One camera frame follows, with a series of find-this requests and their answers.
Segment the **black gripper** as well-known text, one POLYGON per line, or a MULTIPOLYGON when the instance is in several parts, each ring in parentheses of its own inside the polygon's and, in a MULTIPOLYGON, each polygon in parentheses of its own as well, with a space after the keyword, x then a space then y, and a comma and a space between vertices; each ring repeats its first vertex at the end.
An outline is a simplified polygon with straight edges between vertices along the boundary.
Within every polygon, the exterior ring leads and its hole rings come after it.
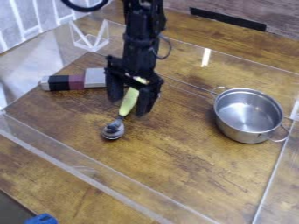
POLYGON ((124 85, 137 89, 134 115, 149 113, 158 98, 164 81, 154 72, 158 38, 124 38, 122 57, 106 56, 106 97, 111 102, 124 97, 124 85))

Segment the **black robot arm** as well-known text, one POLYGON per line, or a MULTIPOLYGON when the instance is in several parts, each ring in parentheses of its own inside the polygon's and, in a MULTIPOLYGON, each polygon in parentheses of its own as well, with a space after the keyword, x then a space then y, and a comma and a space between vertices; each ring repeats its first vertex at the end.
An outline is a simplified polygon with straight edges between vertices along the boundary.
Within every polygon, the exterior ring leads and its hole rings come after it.
POLYGON ((106 56, 106 97, 118 101, 128 85, 138 93, 134 114, 142 116, 152 110, 164 84, 154 72, 158 35, 165 27, 162 0, 124 0, 124 16, 122 57, 106 56))

